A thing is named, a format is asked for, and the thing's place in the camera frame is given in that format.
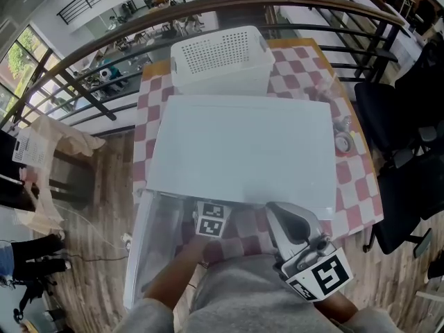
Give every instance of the person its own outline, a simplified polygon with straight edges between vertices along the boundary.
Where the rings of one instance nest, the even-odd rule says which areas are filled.
[[[110,16],[110,21],[111,24],[108,27],[109,31],[116,29],[117,27],[123,25],[126,22],[125,18],[123,18],[122,16],[118,16],[117,18],[115,16]]]
[[[200,22],[198,20],[197,15],[191,15],[187,17],[185,21],[185,30],[188,35],[192,35],[193,33],[202,32],[200,29]]]
[[[0,248],[0,275],[12,276],[14,280],[28,281],[41,278],[53,273],[63,272],[71,268],[71,264],[63,259],[49,259],[41,262],[28,262],[51,255],[65,246],[65,234],[50,234],[49,236],[32,241],[12,242]]]
[[[169,0],[169,5],[170,6],[176,6],[180,3],[180,0]]]
[[[105,64],[111,62],[111,60],[104,58],[102,55],[98,55],[96,57],[96,60],[97,60],[97,67],[100,67],[101,65],[105,65]],[[120,70],[117,69],[114,65],[110,65],[108,67],[108,69],[111,71],[110,80],[115,79],[115,78],[119,78],[122,76],[122,73],[120,72]]]
[[[173,309],[189,284],[207,237],[196,235],[151,282],[114,333],[174,332]],[[359,311],[341,293],[305,302],[273,270],[272,255],[230,259],[207,270],[183,332],[400,332],[382,310]]]
[[[153,0],[144,0],[144,2],[148,9],[153,7]]]

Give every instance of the balcony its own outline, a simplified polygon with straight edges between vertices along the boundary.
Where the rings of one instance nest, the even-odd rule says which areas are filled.
[[[198,14],[205,16],[207,12],[215,12],[221,22],[227,14],[240,15],[239,12],[251,11],[259,6],[266,7],[263,10],[264,19],[253,23],[265,38],[313,37],[326,53],[339,80],[345,85],[349,84],[347,90],[351,98],[352,86],[356,82],[378,82],[386,72],[387,65],[397,62],[391,47],[398,31],[402,30],[402,20],[393,13],[351,0],[195,0],[134,19],[86,44],[52,69],[36,70],[29,88],[13,105],[1,122],[1,127],[9,121],[8,130],[17,132],[17,127],[24,127],[30,122],[31,114],[41,113],[39,107],[43,103],[53,101],[60,93],[67,95],[64,94],[57,105],[53,104],[50,110],[44,112],[50,117],[81,130],[94,130],[93,133],[132,127],[145,64],[168,59],[169,48],[180,40],[215,31],[207,24],[202,25]],[[306,21],[299,22],[295,16],[305,16]],[[192,22],[194,28],[185,27],[189,25],[185,23],[187,20]],[[242,20],[232,21],[231,26],[244,23]],[[130,42],[134,41],[136,35],[140,37],[140,43]],[[123,51],[119,50],[119,45],[124,46]],[[107,46],[110,51],[104,63],[93,66],[83,74],[75,75],[72,72],[76,63]],[[117,78],[97,85],[89,83],[101,71],[114,66],[125,71]],[[44,86],[53,79],[64,82],[48,93]],[[103,93],[111,88],[113,92]],[[36,92],[44,97],[30,107],[27,103]],[[58,110],[64,110],[62,116],[56,114]]]

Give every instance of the tree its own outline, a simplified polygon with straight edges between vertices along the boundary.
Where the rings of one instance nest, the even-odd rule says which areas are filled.
[[[23,47],[27,51],[30,51],[31,53],[34,51],[34,34],[27,28],[18,38],[18,41],[22,44]]]
[[[9,70],[11,70],[14,79],[17,79],[17,77],[25,69],[25,63],[23,59],[24,59],[23,51],[20,49],[19,46],[17,46],[14,43],[8,52],[8,67]]]
[[[23,47],[29,52],[33,52],[34,48],[34,34],[27,28],[17,39]],[[8,52],[8,67],[11,70],[14,79],[22,74],[25,68],[25,55],[18,44],[14,43]]]

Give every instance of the black cable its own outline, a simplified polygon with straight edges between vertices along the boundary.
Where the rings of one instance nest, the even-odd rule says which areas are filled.
[[[89,262],[117,262],[118,260],[123,260],[125,258],[128,258],[128,256],[127,256],[127,257],[120,257],[120,258],[113,258],[113,259],[100,258],[100,257],[97,258],[97,259],[85,259],[84,257],[82,257],[79,254],[73,254],[73,255],[67,254],[67,256],[71,257],[71,258],[72,257],[78,257],[80,260],[82,260],[82,261],[84,261],[86,263],[89,263]]]

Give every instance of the window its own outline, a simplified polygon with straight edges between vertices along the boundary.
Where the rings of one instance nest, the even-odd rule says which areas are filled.
[[[4,116],[17,100],[23,96],[28,84],[37,69],[44,54],[48,51],[48,46],[40,36],[30,27],[26,27],[20,36],[14,41],[7,54],[0,61],[0,115]],[[59,57],[52,53],[44,64],[44,72],[52,69],[60,62]],[[34,93],[28,100],[28,105],[24,108],[22,116],[30,111],[29,106],[37,107],[40,112],[48,112],[55,106],[57,101],[71,98],[65,91],[60,92],[56,98],[45,101],[52,93],[64,85],[66,81],[60,76],[49,80],[39,92]],[[61,108],[57,116],[61,117],[68,113],[70,108]],[[38,113],[31,112],[25,117],[28,122],[33,122],[38,117]],[[26,126],[24,122],[19,124],[22,128]]]

